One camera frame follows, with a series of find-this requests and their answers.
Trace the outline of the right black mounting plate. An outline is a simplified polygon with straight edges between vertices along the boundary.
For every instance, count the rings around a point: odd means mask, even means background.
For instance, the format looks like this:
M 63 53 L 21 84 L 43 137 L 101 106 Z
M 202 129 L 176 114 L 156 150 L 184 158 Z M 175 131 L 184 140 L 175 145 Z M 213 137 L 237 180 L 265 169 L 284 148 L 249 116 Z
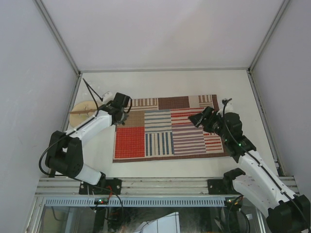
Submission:
M 208 179 L 208 193 L 210 195 L 225 195 L 227 194 L 223 179 Z

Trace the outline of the round wooden plate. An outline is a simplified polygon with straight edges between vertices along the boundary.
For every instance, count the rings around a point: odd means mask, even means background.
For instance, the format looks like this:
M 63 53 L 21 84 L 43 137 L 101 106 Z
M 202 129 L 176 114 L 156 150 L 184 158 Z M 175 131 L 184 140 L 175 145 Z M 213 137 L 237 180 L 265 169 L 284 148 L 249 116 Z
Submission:
M 95 103 L 94 101 L 83 101 L 78 103 L 74 106 L 72 111 L 78 111 L 78 110 L 87 110 L 87 109 L 97 109 L 97 106 L 99 106 L 99 103 Z M 92 117 L 94 115 L 93 112 L 88 114 L 69 114 L 69 124 L 71 127 L 76 127 L 85 120 L 87 120 L 89 117 Z

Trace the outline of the patchwork striped placemat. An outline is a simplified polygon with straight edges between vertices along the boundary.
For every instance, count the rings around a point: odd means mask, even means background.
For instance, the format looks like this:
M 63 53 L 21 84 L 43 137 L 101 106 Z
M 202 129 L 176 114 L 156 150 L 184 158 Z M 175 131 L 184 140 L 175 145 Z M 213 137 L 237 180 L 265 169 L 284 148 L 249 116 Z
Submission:
M 113 162 L 227 156 L 218 135 L 188 119 L 206 107 L 219 110 L 216 95 L 134 99 L 125 124 L 116 127 Z

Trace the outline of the black mounting plate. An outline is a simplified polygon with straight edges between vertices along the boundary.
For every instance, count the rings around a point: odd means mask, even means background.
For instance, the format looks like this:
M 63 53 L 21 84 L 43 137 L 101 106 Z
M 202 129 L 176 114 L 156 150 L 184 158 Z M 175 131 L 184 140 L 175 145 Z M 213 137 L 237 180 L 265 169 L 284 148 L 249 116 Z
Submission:
M 210 195 L 225 195 L 227 194 L 223 179 L 208 179 L 208 193 Z
M 121 193 L 121 185 L 122 180 L 117 178 L 102 180 L 97 185 L 80 183 L 79 194 L 108 195 L 116 193 L 119 195 Z

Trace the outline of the brown wooden knife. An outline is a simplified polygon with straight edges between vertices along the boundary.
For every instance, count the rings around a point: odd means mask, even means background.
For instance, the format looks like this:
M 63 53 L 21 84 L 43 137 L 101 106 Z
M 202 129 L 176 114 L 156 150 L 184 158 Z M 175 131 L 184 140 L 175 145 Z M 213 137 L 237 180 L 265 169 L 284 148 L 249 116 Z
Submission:
M 91 112 L 96 112 L 97 109 L 87 109 L 87 110 L 78 110 L 78 111 L 71 111 L 70 114 L 88 114 Z

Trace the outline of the aluminium front rail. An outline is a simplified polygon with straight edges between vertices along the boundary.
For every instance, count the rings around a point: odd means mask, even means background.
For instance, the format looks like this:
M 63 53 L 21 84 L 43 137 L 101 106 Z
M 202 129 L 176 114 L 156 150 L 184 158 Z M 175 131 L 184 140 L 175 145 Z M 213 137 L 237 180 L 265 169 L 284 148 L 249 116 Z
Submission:
M 211 178 L 121 178 L 121 196 L 205 196 L 209 195 L 207 180 Z M 41 178 L 36 196 L 79 195 L 80 182 L 70 178 Z

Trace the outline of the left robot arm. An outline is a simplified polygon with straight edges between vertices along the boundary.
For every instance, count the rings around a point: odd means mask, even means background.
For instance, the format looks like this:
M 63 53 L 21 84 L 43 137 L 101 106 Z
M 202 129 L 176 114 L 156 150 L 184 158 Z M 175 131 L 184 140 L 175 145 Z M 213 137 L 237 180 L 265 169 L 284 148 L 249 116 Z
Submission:
M 103 193 L 106 175 L 84 162 L 83 146 L 102 130 L 124 125 L 131 108 L 132 98 L 118 92 L 108 103 L 96 104 L 94 114 L 77 127 L 65 132 L 55 131 L 43 152 L 45 165 L 63 176 L 88 183 L 95 194 Z

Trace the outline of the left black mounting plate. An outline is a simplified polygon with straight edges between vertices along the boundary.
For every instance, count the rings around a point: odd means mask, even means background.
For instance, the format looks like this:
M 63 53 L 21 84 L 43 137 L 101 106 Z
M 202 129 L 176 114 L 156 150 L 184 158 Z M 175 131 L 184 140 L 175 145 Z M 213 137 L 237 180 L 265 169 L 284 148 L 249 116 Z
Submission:
M 97 185 L 80 183 L 79 194 L 108 195 L 116 193 L 119 195 L 121 193 L 121 185 L 122 180 L 117 178 L 102 180 Z

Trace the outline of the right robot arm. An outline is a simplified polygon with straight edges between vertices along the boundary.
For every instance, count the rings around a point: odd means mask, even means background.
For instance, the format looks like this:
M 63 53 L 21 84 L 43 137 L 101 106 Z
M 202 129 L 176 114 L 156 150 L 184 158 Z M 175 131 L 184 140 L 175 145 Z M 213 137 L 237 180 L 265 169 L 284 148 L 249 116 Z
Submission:
M 224 174 L 223 187 L 227 193 L 237 192 L 246 197 L 265 216 L 273 233 L 311 231 L 311 202 L 305 195 L 297 195 L 266 165 L 243 134 L 237 113 L 206 107 L 188 119 L 196 128 L 202 126 L 204 132 L 218 135 L 238 164 L 238 168 Z

